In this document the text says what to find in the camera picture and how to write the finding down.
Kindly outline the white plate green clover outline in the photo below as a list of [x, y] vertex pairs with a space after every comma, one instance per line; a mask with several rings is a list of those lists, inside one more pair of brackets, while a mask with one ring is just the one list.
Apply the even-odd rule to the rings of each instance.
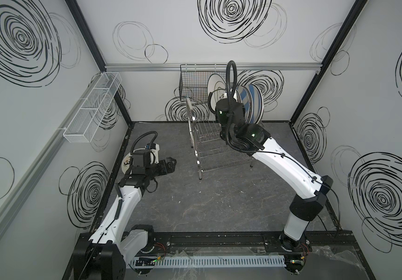
[[210, 75], [208, 84], [208, 103], [214, 107], [217, 102], [225, 98], [225, 80], [217, 73]]

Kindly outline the blue white striped plate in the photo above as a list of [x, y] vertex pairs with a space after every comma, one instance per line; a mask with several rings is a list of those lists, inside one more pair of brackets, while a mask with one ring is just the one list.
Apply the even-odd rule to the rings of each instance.
[[252, 100], [253, 100], [253, 114], [252, 114], [251, 123], [257, 124], [257, 120], [259, 117], [259, 105], [260, 105], [260, 101], [259, 101], [259, 97], [258, 97], [259, 89], [255, 85], [250, 84], [249, 90], [251, 92]]

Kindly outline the green red rimmed white plate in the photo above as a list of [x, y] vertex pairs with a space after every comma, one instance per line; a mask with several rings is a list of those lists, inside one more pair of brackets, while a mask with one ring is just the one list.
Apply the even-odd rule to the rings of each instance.
[[264, 100], [263, 100], [263, 95], [261, 93], [261, 91], [259, 91], [259, 101], [260, 101], [260, 105], [259, 105], [259, 117], [257, 120], [257, 123], [261, 122], [262, 118], [263, 118], [263, 113], [264, 113]]

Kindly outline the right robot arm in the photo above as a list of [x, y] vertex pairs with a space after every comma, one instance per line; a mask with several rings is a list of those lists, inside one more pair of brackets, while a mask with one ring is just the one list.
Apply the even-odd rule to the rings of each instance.
[[219, 100], [215, 114], [221, 125], [220, 137], [231, 149], [263, 163], [295, 191], [279, 237], [281, 247], [293, 252], [300, 246], [309, 223], [322, 212], [333, 180], [312, 172], [291, 157], [259, 124], [245, 122], [244, 105], [235, 99]]

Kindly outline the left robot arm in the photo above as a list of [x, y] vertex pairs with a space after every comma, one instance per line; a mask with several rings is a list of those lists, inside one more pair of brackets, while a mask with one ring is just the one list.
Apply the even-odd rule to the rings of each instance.
[[127, 171], [106, 217], [91, 236], [82, 235], [74, 248], [76, 280], [122, 280], [136, 254], [142, 249], [153, 249], [152, 226], [138, 226], [129, 233], [125, 229], [150, 182], [173, 173], [176, 164], [176, 159], [159, 159], [158, 153], [150, 149], [130, 153]]

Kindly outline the stainless steel dish rack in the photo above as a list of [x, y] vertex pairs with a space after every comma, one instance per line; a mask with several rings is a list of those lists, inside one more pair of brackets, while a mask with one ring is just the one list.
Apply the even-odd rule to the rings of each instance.
[[231, 149], [220, 138], [221, 126], [214, 121], [207, 104], [190, 97], [183, 100], [199, 179], [203, 178], [205, 172], [213, 170], [242, 164], [248, 164], [251, 168], [254, 166], [251, 157]]

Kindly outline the cream floral plate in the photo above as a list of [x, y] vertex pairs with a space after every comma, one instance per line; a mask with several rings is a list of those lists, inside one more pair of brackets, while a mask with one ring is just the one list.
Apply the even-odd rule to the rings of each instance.
[[130, 162], [131, 162], [132, 156], [131, 153], [128, 153], [122, 160], [122, 164], [121, 164], [121, 171], [122, 173], [125, 175], [126, 172], [129, 170], [130, 168]]

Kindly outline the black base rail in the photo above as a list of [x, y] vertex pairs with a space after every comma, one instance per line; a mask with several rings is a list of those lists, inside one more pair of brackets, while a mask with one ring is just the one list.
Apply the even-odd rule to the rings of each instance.
[[265, 253], [300, 254], [319, 246], [351, 246], [356, 238], [350, 231], [337, 235], [327, 231], [305, 232], [295, 245], [283, 240], [282, 232], [153, 232], [146, 233], [146, 247], [133, 252], [134, 256], [175, 254], [177, 250], [226, 247], [256, 247]]

